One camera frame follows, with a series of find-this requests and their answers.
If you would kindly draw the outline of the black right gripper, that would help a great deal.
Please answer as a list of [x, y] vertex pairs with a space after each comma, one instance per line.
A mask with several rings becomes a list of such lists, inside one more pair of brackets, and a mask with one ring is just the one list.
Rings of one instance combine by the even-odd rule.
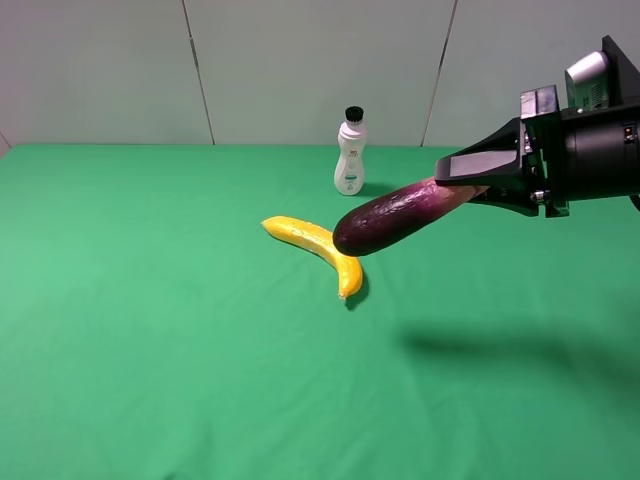
[[557, 88], [520, 95], [520, 119], [513, 118], [485, 139], [439, 159], [440, 186], [488, 186], [469, 203], [536, 217], [569, 215], [565, 130]]

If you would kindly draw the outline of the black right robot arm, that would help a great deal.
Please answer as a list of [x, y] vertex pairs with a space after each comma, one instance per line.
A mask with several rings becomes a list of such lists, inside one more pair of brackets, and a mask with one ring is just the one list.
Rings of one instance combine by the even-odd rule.
[[474, 202], [566, 217], [575, 201], [639, 202], [639, 71], [610, 37], [565, 71], [567, 108], [553, 85], [520, 95], [520, 113], [440, 159], [441, 186], [475, 186]]

